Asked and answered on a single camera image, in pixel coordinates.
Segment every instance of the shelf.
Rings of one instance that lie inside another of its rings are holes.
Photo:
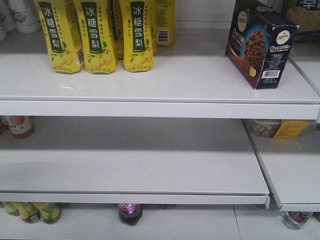
[[[296,42],[290,60],[320,96],[320,42]]]
[[[233,206],[178,205],[159,209],[143,205],[143,216],[136,226],[120,222],[113,204],[68,204],[61,219],[48,225],[22,222],[0,209],[0,239],[4,240],[240,240]]]
[[[288,62],[277,89],[254,90],[225,56],[228,29],[177,29],[150,72],[55,73],[42,32],[1,43],[1,115],[317,119],[320,97]]]
[[[266,204],[238,119],[35,117],[0,142],[3,201]]]
[[[249,136],[280,211],[320,212],[320,131],[293,139]]]
[[[291,230],[283,223],[283,211],[272,200],[269,209],[254,205],[235,205],[234,212],[241,240],[316,240],[320,238],[320,222],[308,219],[300,230]]]

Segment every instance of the green label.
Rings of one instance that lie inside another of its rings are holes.
[[[86,29],[89,37],[90,53],[101,54],[103,48],[101,45],[98,23],[98,9],[97,4],[91,1],[81,3],[86,21]]]
[[[115,16],[115,3],[114,0],[110,0],[110,18],[111,18],[111,24],[112,24],[112,32],[113,32],[113,39],[117,40],[117,26],[116,26],[116,16]]]
[[[133,51],[143,52],[146,50],[144,38],[144,9],[143,1],[133,1],[130,3],[133,26]]]
[[[39,6],[45,19],[46,27],[50,38],[51,49],[55,53],[62,53],[63,46],[61,45],[61,41],[59,38],[56,20],[51,3],[40,1]]]

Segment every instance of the white bottle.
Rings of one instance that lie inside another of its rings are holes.
[[[0,22],[0,42],[7,38],[7,31],[5,30],[4,26]]]
[[[0,21],[7,33],[16,29],[15,21],[10,13],[6,0],[0,0]]]
[[[31,34],[42,28],[33,0],[7,0],[7,3],[19,33]]]

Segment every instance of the food package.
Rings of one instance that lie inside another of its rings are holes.
[[[254,89],[275,89],[297,29],[258,0],[236,0],[226,55]]]
[[[320,0],[284,0],[283,15],[299,25],[296,42],[320,41]]]
[[[314,120],[244,119],[250,133],[267,138],[296,138],[317,129]]]

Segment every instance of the cookie image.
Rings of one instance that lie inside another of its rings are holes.
[[[247,69],[261,63],[267,54],[265,34],[260,31],[254,31],[245,42],[244,62]]]

